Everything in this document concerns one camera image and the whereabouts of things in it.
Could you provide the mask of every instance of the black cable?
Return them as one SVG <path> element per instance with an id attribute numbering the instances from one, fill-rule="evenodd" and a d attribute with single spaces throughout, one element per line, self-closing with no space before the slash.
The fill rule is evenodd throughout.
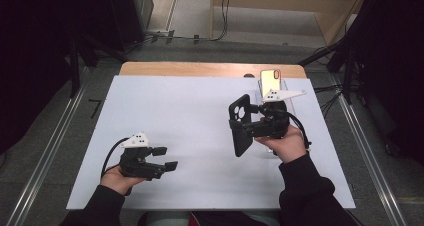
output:
<path id="1" fill-rule="evenodd" d="M 291 114 L 291 113 L 289 113 L 287 111 L 279 110 L 279 109 L 269 109 L 269 112 L 276 112 L 276 113 L 281 113 L 281 114 L 287 114 L 289 116 L 289 118 L 293 120 L 293 122 L 296 124 L 296 126 L 302 132 L 303 143 L 305 145 L 305 149 L 309 151 L 309 145 L 311 145 L 311 142 L 309 142 L 308 137 L 306 136 L 305 128 L 303 127 L 303 125 L 300 122 L 300 120 L 298 118 L 296 118 L 296 116 L 294 116 L 293 114 Z"/>
<path id="2" fill-rule="evenodd" d="M 337 92 L 333 98 L 331 98 L 327 103 L 321 106 L 322 113 L 324 114 L 324 118 L 327 117 L 328 112 L 330 111 L 330 108 L 333 106 L 334 102 L 339 98 L 339 96 L 342 94 L 341 91 Z"/>
<path id="3" fill-rule="evenodd" d="M 333 51 L 329 50 L 329 49 L 328 49 L 328 47 L 319 47 L 319 48 L 317 48 L 317 49 L 315 49 L 315 50 L 314 50 L 314 52 L 312 53 L 312 55 L 315 55 L 315 53 L 316 53 L 318 50 L 320 50 L 320 49 L 324 49 L 324 48 L 328 50 L 328 53 L 332 53 L 332 52 L 333 52 Z M 315 62 L 317 62 L 317 63 L 319 63 L 319 64 L 321 64 L 321 65 L 327 66 L 327 64 L 326 64 L 326 63 L 321 63 L 320 61 L 318 61 L 318 59 L 317 59 L 317 60 L 315 60 Z"/>
<path id="4" fill-rule="evenodd" d="M 230 0 L 227 0 L 226 10 L 224 13 L 224 1 L 221 2 L 221 12 L 222 12 L 222 18 L 224 20 L 224 29 L 222 30 L 221 35 L 218 38 L 212 39 L 211 41 L 218 41 L 221 40 L 226 34 L 228 29 L 228 6 L 230 5 Z"/>
<path id="5" fill-rule="evenodd" d="M 127 139 L 129 139 L 129 138 L 123 138 L 123 139 L 119 140 L 119 141 L 118 141 L 115 145 L 113 145 L 113 147 L 110 149 L 109 153 L 108 153 L 108 154 L 107 154 L 107 156 L 106 156 L 105 162 L 103 163 L 103 168 L 102 168 L 102 172 L 101 172 L 101 174 L 100 174 L 100 179 L 101 179 L 101 178 L 102 178 L 102 177 L 106 174 L 106 172 L 107 172 L 107 171 L 109 171 L 110 169 L 112 169 L 112 168 L 114 168 L 114 167 L 118 166 L 118 164 L 116 164 L 116 165 L 114 165 L 114 166 L 110 167 L 108 170 L 106 170 L 107 163 L 108 163 L 109 158 L 110 158 L 110 156 L 112 155 L 113 151 L 116 149 L 116 147 L 118 147 L 118 145 L 119 145 L 119 144 L 121 144 L 122 142 L 124 142 L 124 141 L 125 141 L 125 140 L 127 140 Z"/>
<path id="6" fill-rule="evenodd" d="M 309 142 L 308 136 L 306 136 L 305 128 L 303 127 L 300 120 L 298 118 L 296 118 L 296 116 L 294 116 L 293 114 L 291 114 L 289 112 L 287 112 L 287 114 L 293 120 L 293 122 L 296 124 L 296 126 L 300 129 L 300 131 L 302 132 L 303 143 L 305 144 L 305 149 L 308 150 L 308 152 L 309 152 L 309 145 L 311 145 L 311 142 Z"/>
<path id="7" fill-rule="evenodd" d="M 197 41 L 218 41 L 221 40 L 226 34 L 227 34 L 227 29 L 228 29 L 228 7 L 230 5 L 230 0 L 227 0 L 225 6 L 224 6 L 225 0 L 221 1 L 221 12 L 222 12 L 222 17 L 224 20 L 224 28 L 221 32 L 221 35 L 218 38 L 191 38 L 191 37 L 179 37 L 179 36 L 162 36 L 162 35 L 153 35 L 153 34 L 149 34 L 151 36 L 153 36 L 152 38 L 160 38 L 160 39 L 190 39 L 190 40 L 197 40 Z"/>

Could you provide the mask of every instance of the white table surface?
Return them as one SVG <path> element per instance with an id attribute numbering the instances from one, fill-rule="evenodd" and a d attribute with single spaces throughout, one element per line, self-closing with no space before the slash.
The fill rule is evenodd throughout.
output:
<path id="1" fill-rule="evenodd" d="M 345 176 L 309 79 L 286 79 L 289 90 L 307 94 L 288 102 L 303 123 L 311 158 L 321 175 L 336 186 L 344 208 L 354 208 Z M 164 156 L 147 162 L 178 161 L 161 179 L 136 185 L 124 208 L 143 210 L 278 209 L 284 181 L 281 161 L 256 142 L 240 158 L 233 149 L 228 106 L 249 94 L 260 102 L 254 78 L 115 76 L 76 179 L 67 209 L 84 208 L 99 184 L 110 148 L 143 131 Z M 258 115 L 252 115 L 257 121 Z M 117 148 L 109 165 L 119 162 Z"/>

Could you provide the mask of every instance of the phone screen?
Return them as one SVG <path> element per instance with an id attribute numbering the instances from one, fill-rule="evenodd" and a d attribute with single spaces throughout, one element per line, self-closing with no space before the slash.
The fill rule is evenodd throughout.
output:
<path id="1" fill-rule="evenodd" d="M 262 97 L 264 97 L 270 90 L 281 90 L 280 70 L 262 70 L 260 86 Z"/>

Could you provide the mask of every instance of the black jacket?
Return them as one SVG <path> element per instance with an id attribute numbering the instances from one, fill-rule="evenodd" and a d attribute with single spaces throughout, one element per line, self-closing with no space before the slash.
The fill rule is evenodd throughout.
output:
<path id="1" fill-rule="evenodd" d="M 281 225 L 357 225 L 334 198 L 333 183 L 319 175 L 308 154 L 279 168 L 286 185 L 280 194 Z M 87 206 L 69 212 L 61 225 L 120 225 L 124 201 L 124 196 L 99 185 Z"/>

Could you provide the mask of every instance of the gray floor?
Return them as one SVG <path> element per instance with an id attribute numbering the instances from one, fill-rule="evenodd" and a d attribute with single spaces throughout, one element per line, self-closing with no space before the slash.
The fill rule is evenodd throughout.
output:
<path id="1" fill-rule="evenodd" d="M 324 46 L 319 31 L 316 31 L 317 26 L 306 14 L 292 14 L 291 18 L 284 21 L 291 22 L 289 25 L 281 23 L 272 27 L 262 27 L 258 25 L 260 20 L 249 21 L 248 17 L 255 16 L 241 13 L 233 15 L 234 17 L 229 15 L 231 30 L 222 42 L 201 42 L 197 45 L 190 40 L 182 39 L 174 39 L 170 44 L 166 44 L 164 40 L 153 44 L 147 42 L 134 49 L 128 58 L 131 61 L 293 64 L 311 55 L 317 47 Z M 186 36 L 178 34 L 179 32 L 186 32 L 189 36 L 200 34 L 196 31 L 197 29 L 192 28 L 198 27 L 195 20 L 190 21 L 189 18 L 184 18 L 184 15 L 187 14 L 183 11 L 178 11 L 174 15 L 172 27 L 176 35 Z M 234 23 L 239 21 L 252 22 L 252 24 L 237 31 L 236 29 L 241 26 Z M 23 225 L 57 225 L 66 215 L 66 203 L 100 113 L 98 111 L 92 118 L 96 103 L 89 100 L 105 99 L 111 80 L 119 73 L 120 67 L 121 64 L 118 61 L 104 58 L 97 68 L 89 70 L 87 86 L 81 102 Z M 329 86 L 332 83 L 325 67 L 318 63 L 306 67 L 306 72 L 314 87 Z M 25 137 L 7 152 L 6 164 L 0 169 L 0 225 L 6 225 L 12 214 L 23 187 L 33 173 L 57 122 L 69 103 L 69 93 L 70 85 L 67 84 L 39 115 Z M 317 94 L 319 102 L 321 104 L 327 102 L 334 93 L 333 91 Z M 399 202 L 403 215 L 409 225 L 421 225 L 424 221 L 422 214 L 424 212 L 424 167 L 407 157 L 388 156 L 369 111 L 355 97 L 352 99 L 361 126 Z M 364 225 L 390 225 L 374 182 L 338 102 L 331 108 L 326 117 L 326 123 L 346 179 L 352 186 L 352 194 L 357 205 L 356 209 L 351 210 L 352 213 Z M 135 225 L 140 214 L 141 212 L 124 210 L 123 225 Z"/>

